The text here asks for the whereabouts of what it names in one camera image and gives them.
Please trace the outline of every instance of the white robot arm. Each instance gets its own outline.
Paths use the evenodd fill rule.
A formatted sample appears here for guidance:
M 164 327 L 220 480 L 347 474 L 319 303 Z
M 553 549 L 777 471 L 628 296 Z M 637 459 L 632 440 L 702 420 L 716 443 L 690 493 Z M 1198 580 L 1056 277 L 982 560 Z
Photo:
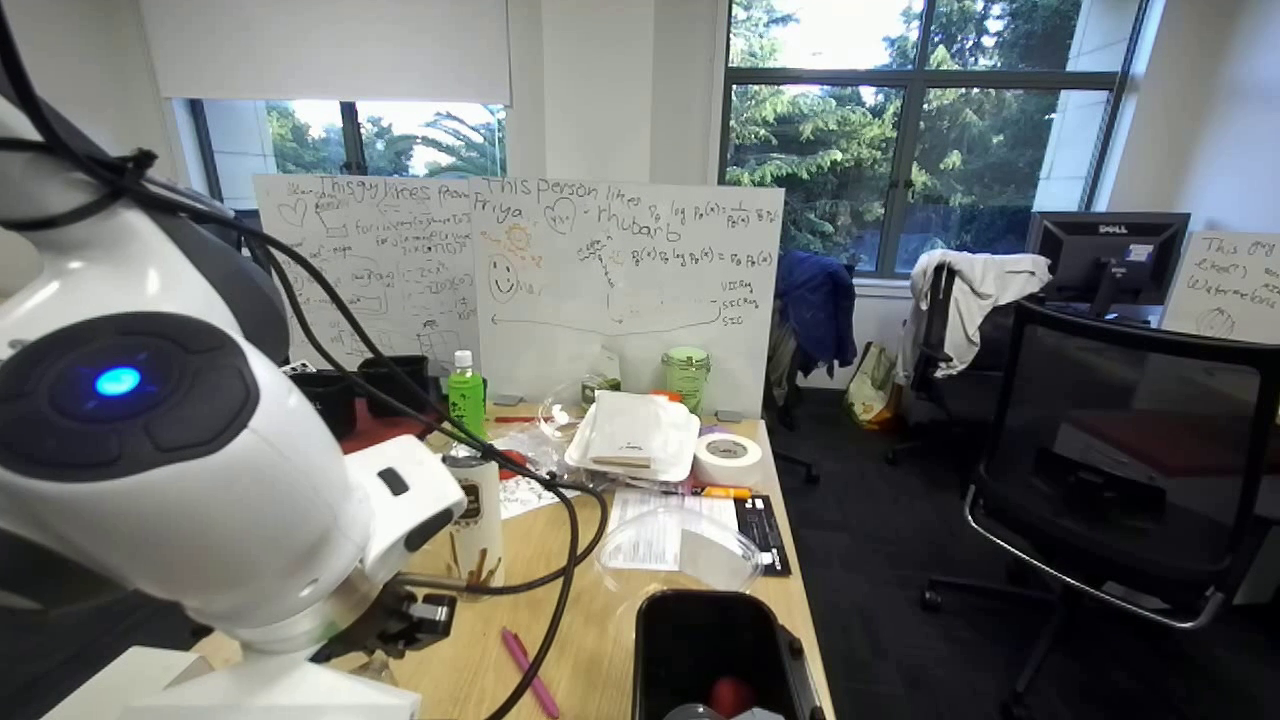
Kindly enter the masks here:
M 41 132 L 4 98 L 0 140 Z M 0 219 L 41 277 L 0 299 L 0 539 L 183 602 L 253 652 L 312 652 L 355 620 L 464 495 L 417 440 L 345 457 L 275 368 L 283 313 L 234 242 L 52 151 L 0 151 Z M 41 606 L 0 574 L 0 602 Z

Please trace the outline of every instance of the blue light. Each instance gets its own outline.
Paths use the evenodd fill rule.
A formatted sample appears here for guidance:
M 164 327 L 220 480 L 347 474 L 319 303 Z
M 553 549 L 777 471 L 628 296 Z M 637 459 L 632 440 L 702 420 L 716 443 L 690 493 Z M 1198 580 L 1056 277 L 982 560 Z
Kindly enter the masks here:
M 130 368 L 130 362 L 105 368 L 105 373 L 93 378 L 97 396 L 108 396 L 108 401 L 130 396 L 130 393 L 136 393 L 140 383 L 145 383 L 145 373 L 136 373 L 136 368 Z

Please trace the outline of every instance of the green bottle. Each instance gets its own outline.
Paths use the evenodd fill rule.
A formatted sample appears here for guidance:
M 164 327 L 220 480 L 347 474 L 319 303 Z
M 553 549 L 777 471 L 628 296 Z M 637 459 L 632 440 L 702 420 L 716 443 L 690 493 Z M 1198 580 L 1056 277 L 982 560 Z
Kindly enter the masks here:
M 473 437 L 489 440 L 489 378 L 478 373 L 468 349 L 452 350 L 452 376 L 446 378 L 450 416 Z

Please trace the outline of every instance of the office desk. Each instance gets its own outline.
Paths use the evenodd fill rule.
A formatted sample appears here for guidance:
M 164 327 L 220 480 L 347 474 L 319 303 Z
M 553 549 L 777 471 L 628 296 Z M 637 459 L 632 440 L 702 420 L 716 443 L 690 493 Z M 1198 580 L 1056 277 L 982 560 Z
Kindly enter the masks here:
M 764 443 L 764 465 L 758 469 L 758 484 L 772 495 L 777 519 L 785 532 L 785 544 L 791 551 L 791 574 L 758 574 L 745 591 L 759 597 L 777 620 L 799 636 L 810 652 L 810 684 L 817 705 L 838 716 L 799 556 L 791 544 L 791 522 L 785 511 L 780 480 L 772 469 L 764 422 L 748 422 Z M 595 522 L 595 505 L 577 501 L 586 534 Z M 503 522 L 503 549 L 508 549 L 508 584 L 526 574 L 539 574 L 547 566 L 566 564 L 566 508 L 539 508 L 530 514 L 516 514 Z M 408 571 L 440 571 L 446 566 L 446 532 L 408 564 Z M 553 643 L 553 654 L 543 665 L 543 684 L 557 693 L 569 720 L 614 720 L 632 716 L 632 646 L 637 646 L 637 606 L 646 597 L 661 588 L 691 588 L 680 574 L 653 574 L 653 571 L 606 571 L 595 566 L 595 556 L 577 571 L 577 588 L 569 597 L 566 629 Z M 419 716 L 489 716 L 508 689 L 520 679 L 513 660 L 501 646 L 501 629 L 513 629 L 526 636 L 530 652 L 543 636 L 543 625 L 553 617 L 557 584 L 526 597 L 460 597 L 457 625 L 446 643 L 433 643 L 423 652 L 411 652 L 406 660 L 393 660 L 393 679 L 402 689 L 417 689 L 423 694 Z M 534 693 L 520 700 L 513 716 L 539 720 L 539 707 Z

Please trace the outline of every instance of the window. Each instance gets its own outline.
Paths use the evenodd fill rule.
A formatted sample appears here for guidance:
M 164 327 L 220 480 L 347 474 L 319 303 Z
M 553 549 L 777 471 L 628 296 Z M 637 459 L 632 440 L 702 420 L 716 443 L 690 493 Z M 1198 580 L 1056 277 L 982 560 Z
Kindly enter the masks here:
M 1143 0 L 731 0 L 723 184 L 787 193 L 785 246 L 904 277 L 1093 207 Z
M 253 175 L 508 175 L 501 103 L 402 98 L 183 98 L 192 184 L 258 210 Z

